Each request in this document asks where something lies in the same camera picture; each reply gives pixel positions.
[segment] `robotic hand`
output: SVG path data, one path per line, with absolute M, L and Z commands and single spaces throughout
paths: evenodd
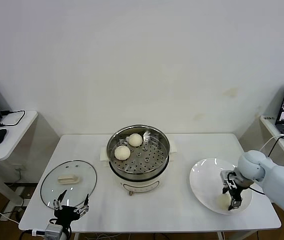
M 255 150 L 245 152 L 234 170 L 220 173 L 224 188 L 229 191 L 231 204 L 228 210 L 241 206 L 241 192 L 253 183 L 262 187 L 264 194 L 284 210 L 284 166 L 278 166 L 269 157 Z
M 54 200 L 54 216 L 56 219 L 51 219 L 45 230 L 45 240 L 69 240 L 72 234 L 71 222 L 78 220 L 88 212 L 88 194 L 83 206 L 77 208 L 74 206 L 61 205 L 61 202 L 66 194 L 65 190 L 58 199 Z

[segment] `perforated steamer tray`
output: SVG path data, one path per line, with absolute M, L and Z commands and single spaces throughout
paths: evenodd
M 141 135 L 143 143 L 137 147 L 130 146 L 128 137 L 131 134 Z M 130 149 L 131 155 L 127 160 L 115 158 L 114 152 L 119 146 L 127 146 Z M 146 125 L 125 127 L 115 133 L 107 144 L 107 156 L 113 172 L 133 182 L 148 181 L 160 175 L 168 164 L 169 152 L 170 145 L 165 134 Z

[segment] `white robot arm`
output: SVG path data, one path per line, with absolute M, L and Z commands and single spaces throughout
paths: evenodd
M 234 171 L 222 171 L 223 193 L 230 192 L 232 202 L 229 210 L 241 204 L 242 190 L 256 183 L 264 194 L 284 210 L 284 166 L 276 165 L 269 157 L 255 150 L 245 152 Z

